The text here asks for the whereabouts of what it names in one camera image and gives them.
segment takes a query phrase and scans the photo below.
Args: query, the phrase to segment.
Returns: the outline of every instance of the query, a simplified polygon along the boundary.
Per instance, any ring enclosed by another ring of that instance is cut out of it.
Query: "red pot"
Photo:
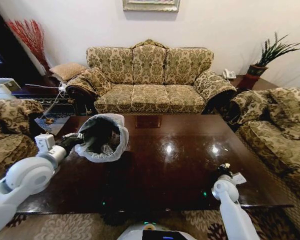
[[[266,66],[250,65],[248,72],[238,84],[238,89],[252,89],[260,76],[268,69]]]

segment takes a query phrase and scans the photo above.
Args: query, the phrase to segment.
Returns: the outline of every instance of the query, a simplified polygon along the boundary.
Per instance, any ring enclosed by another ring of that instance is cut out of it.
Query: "white plastic bag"
[[[89,161],[94,163],[105,163],[105,162],[113,162],[118,160],[121,155],[126,150],[126,147],[128,145],[129,141],[129,133],[128,130],[125,128],[125,118],[122,115],[119,114],[113,114],[113,113],[104,113],[104,114],[97,114],[92,117],[90,117],[79,129],[78,133],[81,131],[84,131],[91,126],[95,124],[95,119],[97,118],[104,118],[110,122],[112,122],[115,126],[119,128],[120,131],[120,144],[117,146],[114,153],[110,155],[106,155],[104,153],[97,154],[95,152],[91,152],[88,150],[88,148],[93,144],[94,139],[98,137],[98,133],[96,133],[95,138],[90,138],[89,141],[83,143],[83,144],[77,144],[74,147],[74,150],[76,153],[78,153],[81,157],[86,157]]]

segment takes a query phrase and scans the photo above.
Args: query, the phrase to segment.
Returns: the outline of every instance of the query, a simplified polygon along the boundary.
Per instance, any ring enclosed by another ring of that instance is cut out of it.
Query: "framed painting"
[[[178,12],[180,0],[122,0],[124,11]]]

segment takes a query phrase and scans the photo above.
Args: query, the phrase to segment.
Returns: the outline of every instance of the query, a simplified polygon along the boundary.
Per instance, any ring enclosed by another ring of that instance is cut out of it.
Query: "floral patterned sofa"
[[[0,99],[0,178],[16,161],[37,154],[38,148],[29,136],[39,133],[31,120],[42,113],[36,101]]]
[[[200,114],[236,91],[208,71],[214,54],[206,48],[167,48],[147,40],[132,48],[90,47],[86,58],[90,69],[66,90],[78,102],[94,102],[99,113]]]
[[[300,88],[246,91],[230,106],[230,124],[293,202],[285,211],[300,231]]]

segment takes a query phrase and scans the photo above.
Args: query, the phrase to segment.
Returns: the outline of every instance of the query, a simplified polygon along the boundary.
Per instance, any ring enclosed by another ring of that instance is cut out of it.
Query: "telephone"
[[[235,79],[235,78],[237,78],[236,73],[234,71],[229,71],[226,68],[222,72],[222,77],[224,79]]]

